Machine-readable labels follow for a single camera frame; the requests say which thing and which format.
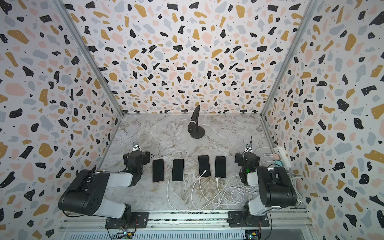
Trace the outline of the pink-cased phone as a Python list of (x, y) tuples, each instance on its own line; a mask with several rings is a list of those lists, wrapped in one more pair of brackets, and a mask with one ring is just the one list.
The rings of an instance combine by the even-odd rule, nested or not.
[(201, 178), (211, 176), (210, 160), (208, 155), (198, 156), (199, 162), (199, 175)]
[(159, 183), (165, 180), (165, 168), (163, 159), (153, 160), (152, 173), (153, 183)]

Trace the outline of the mint-cased phone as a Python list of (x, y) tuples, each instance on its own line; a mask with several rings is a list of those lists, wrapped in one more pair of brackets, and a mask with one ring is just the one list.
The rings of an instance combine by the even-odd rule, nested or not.
[(225, 179), (227, 176), (227, 159), (225, 156), (215, 158), (215, 177)]
[(184, 180), (184, 159), (174, 159), (172, 167), (172, 182)]

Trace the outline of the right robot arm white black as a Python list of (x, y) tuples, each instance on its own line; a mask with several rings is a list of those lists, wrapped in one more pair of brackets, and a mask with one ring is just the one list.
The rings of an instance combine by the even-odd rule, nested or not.
[(241, 167), (241, 182), (259, 190), (259, 195), (244, 205), (244, 220), (259, 219), (271, 210), (296, 207), (301, 203), (286, 169), (277, 164), (261, 166), (260, 159), (252, 152), (235, 155), (235, 163)]

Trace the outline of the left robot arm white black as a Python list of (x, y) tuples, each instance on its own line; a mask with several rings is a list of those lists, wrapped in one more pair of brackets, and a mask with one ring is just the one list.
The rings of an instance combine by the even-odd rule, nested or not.
[(134, 150), (123, 155), (122, 171), (82, 170), (59, 199), (58, 208), (80, 216), (98, 216), (113, 220), (132, 221), (128, 204), (114, 202), (104, 197), (107, 189), (134, 187), (144, 173), (144, 165), (151, 160), (148, 151)]

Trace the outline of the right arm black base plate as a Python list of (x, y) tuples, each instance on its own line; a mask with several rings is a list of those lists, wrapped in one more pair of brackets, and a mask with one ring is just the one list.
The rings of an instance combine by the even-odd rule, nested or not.
[(267, 215), (253, 216), (244, 214), (242, 211), (229, 211), (228, 223), (231, 228), (263, 228), (270, 226)]

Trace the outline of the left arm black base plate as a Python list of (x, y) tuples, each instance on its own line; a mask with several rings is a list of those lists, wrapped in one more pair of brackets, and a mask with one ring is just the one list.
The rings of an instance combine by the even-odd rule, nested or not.
[(109, 218), (106, 229), (145, 229), (147, 227), (149, 212), (130, 212), (123, 214), (120, 219)]

